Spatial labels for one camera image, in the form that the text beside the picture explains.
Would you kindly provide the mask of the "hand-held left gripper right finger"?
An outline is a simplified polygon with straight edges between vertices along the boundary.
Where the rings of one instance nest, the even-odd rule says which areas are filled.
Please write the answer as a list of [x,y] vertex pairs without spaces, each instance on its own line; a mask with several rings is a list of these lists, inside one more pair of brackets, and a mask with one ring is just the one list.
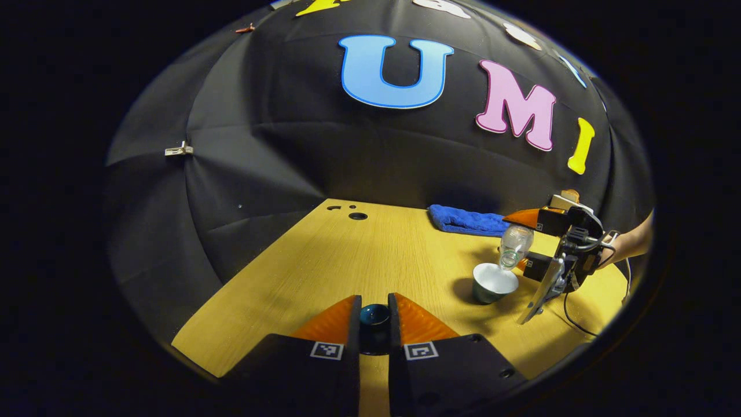
[[473,416],[527,378],[480,334],[460,335],[408,297],[387,296],[392,416]]

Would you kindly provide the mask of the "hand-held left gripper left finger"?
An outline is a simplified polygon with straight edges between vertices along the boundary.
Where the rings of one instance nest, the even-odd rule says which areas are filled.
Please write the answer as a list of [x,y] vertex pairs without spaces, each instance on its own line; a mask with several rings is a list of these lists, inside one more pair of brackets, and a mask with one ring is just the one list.
[[265,336],[224,385],[246,396],[249,416],[357,416],[361,307],[352,295],[291,335]]

